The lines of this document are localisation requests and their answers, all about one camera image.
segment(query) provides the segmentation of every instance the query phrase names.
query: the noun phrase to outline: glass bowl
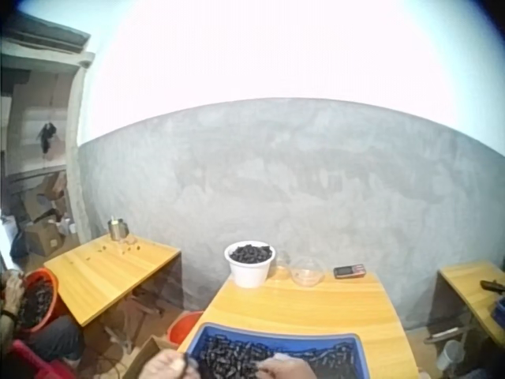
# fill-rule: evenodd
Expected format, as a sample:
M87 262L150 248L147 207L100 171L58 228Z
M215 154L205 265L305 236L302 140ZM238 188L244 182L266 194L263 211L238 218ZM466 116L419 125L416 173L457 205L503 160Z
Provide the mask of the glass bowl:
M302 287L314 287L324 278L324 265L314 257L298 257L290 264L291 279Z

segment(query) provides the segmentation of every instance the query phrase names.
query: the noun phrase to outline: mobile phone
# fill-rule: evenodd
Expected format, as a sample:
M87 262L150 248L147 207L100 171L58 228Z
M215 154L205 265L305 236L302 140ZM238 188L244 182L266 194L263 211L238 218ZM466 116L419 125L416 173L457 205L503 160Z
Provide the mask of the mobile phone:
M333 269L335 279L362 278L365 274L364 265L342 266Z

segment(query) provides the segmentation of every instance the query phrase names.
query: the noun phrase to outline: blue crate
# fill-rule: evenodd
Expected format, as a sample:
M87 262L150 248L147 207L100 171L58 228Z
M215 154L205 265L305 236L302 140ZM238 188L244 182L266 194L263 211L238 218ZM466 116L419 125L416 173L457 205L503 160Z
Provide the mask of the blue crate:
M187 352L195 359L204 348L205 340L209 336L226 336L232 341L262 343L278 352L302 352L313 349L328 349L339 343L353 345L354 365L358 379L369 379L370 373L366 365L365 353L359 337L355 334L342 334L333 336L295 336L273 333L252 332L228 328L213 323L204 323L194 336Z
M491 315L496 323L505 329L505 298L501 298L496 302L495 310L492 311Z

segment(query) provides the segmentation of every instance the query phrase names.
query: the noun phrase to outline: yellow wooden table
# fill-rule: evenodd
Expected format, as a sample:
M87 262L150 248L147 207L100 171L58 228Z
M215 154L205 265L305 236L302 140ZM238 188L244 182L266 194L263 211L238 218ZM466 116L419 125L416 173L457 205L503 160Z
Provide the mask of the yellow wooden table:
M179 249L129 236L130 245L109 235L44 263L58 278L58 293L85 326L133 288L172 261Z
M328 273L312 288L275 276L260 288L228 279L179 347L185 351L201 324L213 322L258 332L298 335L354 333L372 379L414 379L417 367L395 309L373 275L335 280Z
M469 307L482 328L501 347L505 347L505 331L491 317L499 295L483 290L481 280L505 285L505 272L493 263L479 261L444 267L440 273Z

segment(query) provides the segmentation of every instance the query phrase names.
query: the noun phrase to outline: cardboard box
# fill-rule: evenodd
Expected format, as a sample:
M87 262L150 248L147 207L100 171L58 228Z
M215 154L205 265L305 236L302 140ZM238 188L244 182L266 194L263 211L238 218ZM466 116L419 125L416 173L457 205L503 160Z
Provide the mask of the cardboard box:
M57 200L53 200L52 202L53 208L57 209L60 214L66 214L66 197L60 197Z
M40 190L41 189L37 186L24 193L23 205L31 221L52 208L51 202L40 194Z
M177 350L177 348L178 345L170 343L164 338L156 336L149 337L149 340L142 345L139 353L130 363L128 369L126 369L123 379L137 379L140 376L140 372L144 368L145 364L161 350Z
M47 257L62 247L62 236L54 223L54 217L47 217L24 229L30 252Z
M66 188L66 173L64 171L46 175L40 185L41 194L49 200L57 200L63 196Z

